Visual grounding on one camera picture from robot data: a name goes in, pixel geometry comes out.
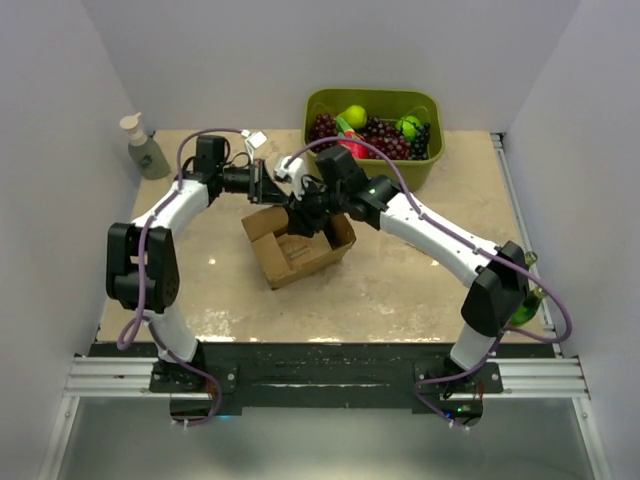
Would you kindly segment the brown cardboard express box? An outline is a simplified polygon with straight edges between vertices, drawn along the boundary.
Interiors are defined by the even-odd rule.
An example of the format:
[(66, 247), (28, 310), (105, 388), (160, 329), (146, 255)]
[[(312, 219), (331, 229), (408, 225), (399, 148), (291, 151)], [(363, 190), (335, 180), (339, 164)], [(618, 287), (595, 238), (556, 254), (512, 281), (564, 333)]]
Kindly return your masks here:
[(272, 290), (281, 289), (340, 261), (356, 242), (345, 215), (329, 219), (311, 238), (290, 234), (284, 208), (271, 206), (242, 219), (256, 260)]

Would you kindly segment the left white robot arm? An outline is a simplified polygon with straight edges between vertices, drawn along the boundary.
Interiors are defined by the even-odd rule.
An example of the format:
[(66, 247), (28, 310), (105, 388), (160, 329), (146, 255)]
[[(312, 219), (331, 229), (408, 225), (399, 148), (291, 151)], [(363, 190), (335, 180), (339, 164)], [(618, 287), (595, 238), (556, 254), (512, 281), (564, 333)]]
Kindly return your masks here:
[(175, 306), (180, 289), (175, 240), (223, 193), (243, 194), (253, 204), (286, 201), (265, 162), (254, 157), (266, 135), (240, 132), (244, 138), (241, 154), (247, 163), (236, 166), (222, 132), (208, 129), (189, 135), (196, 140), (195, 153), (178, 160), (178, 174), (168, 192), (143, 215), (129, 223), (115, 223), (108, 230), (107, 295), (134, 313), (117, 346), (129, 348), (141, 325), (147, 324), (159, 357), (176, 363), (171, 378), (185, 392), (196, 392), (205, 385), (207, 368), (194, 359), (198, 340)]

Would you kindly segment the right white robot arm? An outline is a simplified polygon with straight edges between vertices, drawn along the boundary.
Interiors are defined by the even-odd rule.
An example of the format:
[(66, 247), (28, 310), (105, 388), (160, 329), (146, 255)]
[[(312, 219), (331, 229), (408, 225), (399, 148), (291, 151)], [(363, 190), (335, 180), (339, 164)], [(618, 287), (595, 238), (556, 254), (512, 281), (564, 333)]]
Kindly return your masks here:
[(445, 369), (448, 386), (469, 392), (481, 380), (479, 364), (525, 300), (528, 268), (523, 249), (484, 240), (446, 220), (405, 193), (394, 179), (368, 176), (344, 146), (322, 151), (316, 159), (322, 183), (316, 185), (305, 162), (291, 156), (275, 167), (277, 181), (288, 183), (289, 230), (310, 236), (335, 214), (396, 236), (436, 260), (468, 289), (464, 320)]

